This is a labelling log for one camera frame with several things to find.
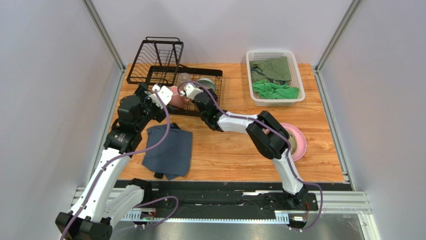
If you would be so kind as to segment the pink mug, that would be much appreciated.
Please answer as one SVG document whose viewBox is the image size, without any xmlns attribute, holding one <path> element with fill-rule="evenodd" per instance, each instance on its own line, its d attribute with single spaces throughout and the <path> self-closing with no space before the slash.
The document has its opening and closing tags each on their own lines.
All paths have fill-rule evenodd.
<svg viewBox="0 0 426 240">
<path fill-rule="evenodd" d="M 169 102 L 170 105 L 183 109 L 186 106 L 186 99 L 180 95 L 177 86 L 170 86 L 169 89 L 172 92 L 172 97 Z"/>
</svg>

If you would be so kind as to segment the clear glass plate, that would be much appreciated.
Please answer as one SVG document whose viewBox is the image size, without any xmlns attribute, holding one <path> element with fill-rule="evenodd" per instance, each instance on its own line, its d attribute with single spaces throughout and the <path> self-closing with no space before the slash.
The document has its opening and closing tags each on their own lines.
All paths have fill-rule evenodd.
<svg viewBox="0 0 426 240">
<path fill-rule="evenodd" d="M 287 130 L 288 134 L 289 134 L 289 142 L 291 144 L 291 150 L 290 153 L 292 156 L 294 156 L 298 150 L 298 142 L 297 142 L 297 138 L 294 135 L 294 133 L 291 130 Z"/>
</svg>

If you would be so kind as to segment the large pink plate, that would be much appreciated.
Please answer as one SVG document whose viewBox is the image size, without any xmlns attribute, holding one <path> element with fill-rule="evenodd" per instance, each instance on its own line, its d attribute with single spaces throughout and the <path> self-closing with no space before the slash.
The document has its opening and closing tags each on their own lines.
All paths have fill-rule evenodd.
<svg viewBox="0 0 426 240">
<path fill-rule="evenodd" d="M 302 133 L 302 131 L 299 128 L 295 127 L 292 124 L 284 123 L 284 122 L 281 122 L 280 124 L 285 128 L 286 131 L 287 130 L 292 131 L 297 139 L 298 148 L 297 148 L 296 154 L 292 156 L 292 160 L 294 162 L 301 160 L 302 157 L 306 154 L 307 148 L 308 148 L 305 135 Z"/>
</svg>

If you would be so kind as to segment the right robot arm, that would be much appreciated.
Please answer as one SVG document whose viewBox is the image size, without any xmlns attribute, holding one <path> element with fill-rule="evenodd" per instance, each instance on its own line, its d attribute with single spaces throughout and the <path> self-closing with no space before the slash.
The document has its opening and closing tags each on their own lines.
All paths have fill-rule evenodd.
<svg viewBox="0 0 426 240">
<path fill-rule="evenodd" d="M 258 115 L 235 114 L 218 107 L 210 89 L 185 88 L 187 97 L 196 105 L 201 119 L 213 131 L 236 132 L 250 137 L 258 152 L 272 161 L 286 193 L 286 204 L 296 209 L 305 204 L 308 190 L 291 156 L 290 135 L 268 112 Z"/>
</svg>

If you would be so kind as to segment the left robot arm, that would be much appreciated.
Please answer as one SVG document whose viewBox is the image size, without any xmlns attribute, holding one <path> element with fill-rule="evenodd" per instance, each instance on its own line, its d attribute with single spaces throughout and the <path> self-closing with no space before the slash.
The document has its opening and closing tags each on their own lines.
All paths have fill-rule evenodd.
<svg viewBox="0 0 426 240">
<path fill-rule="evenodd" d="M 55 224 L 62 240 L 109 240 L 117 223 L 139 204 L 150 205 L 152 185 L 148 181 L 133 179 L 124 190 L 108 202 L 118 177 L 137 154 L 158 147 L 158 143 L 138 150 L 142 131 L 147 124 L 167 119 L 173 92 L 166 86 L 154 85 L 151 90 L 140 83 L 134 94 L 122 98 L 117 108 L 118 117 L 103 144 L 103 150 L 93 176 L 77 202 L 68 212 L 60 212 Z"/>
</svg>

